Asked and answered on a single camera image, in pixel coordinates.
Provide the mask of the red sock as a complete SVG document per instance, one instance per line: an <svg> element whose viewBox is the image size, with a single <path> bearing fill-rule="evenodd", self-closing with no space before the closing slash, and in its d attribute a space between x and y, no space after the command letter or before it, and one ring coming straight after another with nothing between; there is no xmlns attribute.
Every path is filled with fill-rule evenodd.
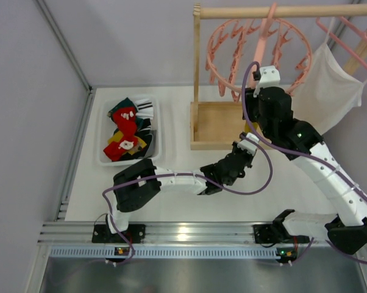
<svg viewBox="0 0 367 293"><path fill-rule="evenodd" d="M118 161L138 143L138 137L122 137L119 141L111 140L104 148L104 154L112 161Z"/></svg>
<svg viewBox="0 0 367 293"><path fill-rule="evenodd" d="M136 108L124 107L113 114L113 121L124 137L132 137L135 135L137 131L136 113Z"/></svg>

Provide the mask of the yellow bear pattern sock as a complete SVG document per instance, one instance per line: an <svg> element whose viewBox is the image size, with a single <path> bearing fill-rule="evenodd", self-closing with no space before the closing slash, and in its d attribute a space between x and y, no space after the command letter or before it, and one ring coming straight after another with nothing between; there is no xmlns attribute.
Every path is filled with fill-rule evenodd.
<svg viewBox="0 0 367 293"><path fill-rule="evenodd" d="M257 124L257 123L255 123L255 122L251 123L251 125L248 125L248 124L246 123L246 124L245 124L245 126L244 126L244 132L245 132L245 133L248 133L248 132L253 133L254 131L256 131L256 130L257 130L257 127L258 127L258 124Z"/></svg>

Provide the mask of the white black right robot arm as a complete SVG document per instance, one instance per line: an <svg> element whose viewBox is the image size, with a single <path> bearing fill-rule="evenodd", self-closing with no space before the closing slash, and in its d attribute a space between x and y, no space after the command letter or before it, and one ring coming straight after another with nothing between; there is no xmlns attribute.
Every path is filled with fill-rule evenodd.
<svg viewBox="0 0 367 293"><path fill-rule="evenodd" d="M307 121L294 118L291 96L280 87L246 88L243 115L257 123L265 144L282 152L331 202L333 214L306 214L294 209L277 216L275 230L330 242L347 255L367 244L367 195L334 159L322 135Z"/></svg>

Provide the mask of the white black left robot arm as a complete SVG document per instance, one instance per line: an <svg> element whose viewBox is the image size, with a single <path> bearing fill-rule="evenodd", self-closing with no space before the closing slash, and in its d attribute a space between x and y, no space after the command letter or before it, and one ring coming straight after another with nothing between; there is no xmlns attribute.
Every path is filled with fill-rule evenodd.
<svg viewBox="0 0 367 293"><path fill-rule="evenodd" d="M115 207L107 216L109 231L126 231L130 214L161 192L213 195L232 186L238 178L244 178L246 168L252 167L256 151L247 140L234 142L224 158L192 172L174 172L154 165L151 159L142 159L113 177L117 189L113 191Z"/></svg>

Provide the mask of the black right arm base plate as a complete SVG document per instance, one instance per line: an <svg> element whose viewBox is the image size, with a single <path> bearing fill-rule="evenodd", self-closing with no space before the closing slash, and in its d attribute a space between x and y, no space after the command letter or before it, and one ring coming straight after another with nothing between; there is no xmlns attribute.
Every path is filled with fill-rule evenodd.
<svg viewBox="0 0 367 293"><path fill-rule="evenodd" d="M293 236L283 226L275 224L258 224L253 226L256 244L292 244Z"/></svg>

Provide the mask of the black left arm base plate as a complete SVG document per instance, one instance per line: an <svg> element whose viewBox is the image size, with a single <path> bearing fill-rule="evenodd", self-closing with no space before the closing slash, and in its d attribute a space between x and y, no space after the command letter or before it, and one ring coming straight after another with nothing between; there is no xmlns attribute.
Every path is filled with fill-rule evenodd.
<svg viewBox="0 0 367 293"><path fill-rule="evenodd" d="M130 224L122 234L131 244L140 244L146 235L146 225ZM118 234L112 234L107 224L98 224L94 226L91 242L94 244L123 244L125 240Z"/></svg>

